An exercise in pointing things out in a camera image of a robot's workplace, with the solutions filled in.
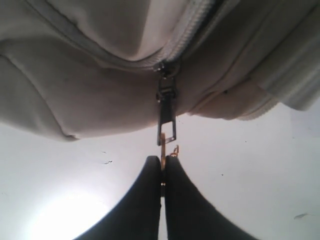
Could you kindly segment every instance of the zipper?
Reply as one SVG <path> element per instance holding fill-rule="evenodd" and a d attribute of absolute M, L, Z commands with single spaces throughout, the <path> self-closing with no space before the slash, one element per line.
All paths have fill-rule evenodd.
<path fill-rule="evenodd" d="M 224 0 L 223 2 L 233 1 L 238 0 Z M 23 0 L 23 2 L 70 44 L 85 51 L 99 62 L 106 62 L 124 70 L 152 70 L 154 65 L 160 62 L 174 62 L 179 59 L 185 53 L 187 46 L 192 42 L 204 20 L 208 18 L 208 14 L 217 5 L 216 0 L 190 0 L 173 30 L 170 40 L 158 52 L 139 61 L 128 61 L 111 54 L 85 36 L 51 3 L 43 0 Z"/>
<path fill-rule="evenodd" d="M 157 130 L 157 145 L 162 146 L 173 142 L 177 139 L 177 124 L 176 124 L 176 102 L 178 91 L 176 87 L 176 76 L 180 72 L 180 62 L 177 60 L 182 55 L 190 55 L 193 53 L 202 42 L 209 36 L 218 23 L 240 2 L 240 0 L 224 0 L 220 1 L 217 5 L 215 1 L 202 1 L 193 16 L 193 20 L 189 21 L 189 25 L 185 28 L 184 33 L 179 39 L 178 43 L 172 49 L 168 50 L 166 47 L 162 49 L 163 52 L 168 52 L 165 61 L 159 61 L 153 65 L 153 71 L 158 72 L 160 78 L 158 80 L 158 90 L 156 100 L 159 103 L 158 114 L 158 130 Z M 205 26 L 201 26 L 203 22 L 207 21 Z M 164 138 L 162 133 L 163 124 L 171 123 L 172 135 Z"/>
<path fill-rule="evenodd" d="M 178 91 L 176 75 L 180 68 L 177 68 L 176 64 L 160 62 L 154 65 L 153 70 L 159 73 L 158 89 L 155 97 L 159 104 L 157 145 L 163 146 L 177 139 L 176 100 Z M 172 135 L 165 138 L 162 126 L 167 123 L 171 123 Z"/>

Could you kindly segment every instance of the zipper pull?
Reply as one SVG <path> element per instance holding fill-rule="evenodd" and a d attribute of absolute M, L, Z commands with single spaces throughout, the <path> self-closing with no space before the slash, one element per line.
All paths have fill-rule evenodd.
<path fill-rule="evenodd" d="M 157 133 L 157 145 L 161 146 L 161 134 L 162 125 L 172 122 L 172 135 L 165 139 L 165 144 L 175 141 L 177 139 L 177 127 L 176 127 L 176 98 L 178 95 L 176 88 L 176 74 L 178 71 L 172 66 L 160 62 L 156 64 L 153 69 L 155 72 L 160 73 L 158 81 L 158 91 L 156 93 L 156 99 L 159 103 L 159 117 L 158 117 L 158 133 Z"/>

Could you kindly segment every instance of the bag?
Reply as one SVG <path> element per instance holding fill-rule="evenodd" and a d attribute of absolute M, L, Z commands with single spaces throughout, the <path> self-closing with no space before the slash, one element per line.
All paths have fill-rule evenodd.
<path fill-rule="evenodd" d="M 48 138 L 131 132 L 185 113 L 250 120 L 319 97 L 319 0 L 0 6 L 0 120 Z"/>

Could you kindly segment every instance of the white surface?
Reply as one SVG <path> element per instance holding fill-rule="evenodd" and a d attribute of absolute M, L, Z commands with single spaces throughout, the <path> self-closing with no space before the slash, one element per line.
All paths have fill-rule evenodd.
<path fill-rule="evenodd" d="M 307 111 L 291 110 L 294 138 L 320 138 L 320 100 Z"/>
<path fill-rule="evenodd" d="M 320 139 L 293 138 L 290 109 L 248 122 L 181 116 L 177 124 L 185 171 L 226 217 L 262 240 L 320 239 Z M 159 153 L 155 127 L 61 143 L 0 126 L 0 239 L 75 237 Z M 294 219 L 305 212 L 315 216 Z"/>

